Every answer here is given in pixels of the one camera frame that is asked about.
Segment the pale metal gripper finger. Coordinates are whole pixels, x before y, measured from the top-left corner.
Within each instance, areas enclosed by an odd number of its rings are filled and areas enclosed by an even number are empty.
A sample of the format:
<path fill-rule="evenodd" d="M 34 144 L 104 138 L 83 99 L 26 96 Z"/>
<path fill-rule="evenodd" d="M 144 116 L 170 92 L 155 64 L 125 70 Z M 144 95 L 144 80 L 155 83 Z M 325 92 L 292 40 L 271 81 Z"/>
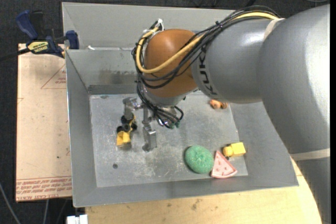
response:
<path fill-rule="evenodd" d="M 137 99 L 128 97 L 122 100 L 123 105 L 124 105 L 124 114 L 123 116 L 125 117 L 126 120 L 131 120 L 133 119 L 133 111 L 137 107 Z"/>
<path fill-rule="evenodd" d="M 156 130 L 152 129 L 151 118 L 149 116 L 149 109 L 147 107 L 143 108 L 143 136 L 145 144 L 142 146 L 142 149 L 145 152 L 150 152 L 157 147 L 156 141 Z"/>

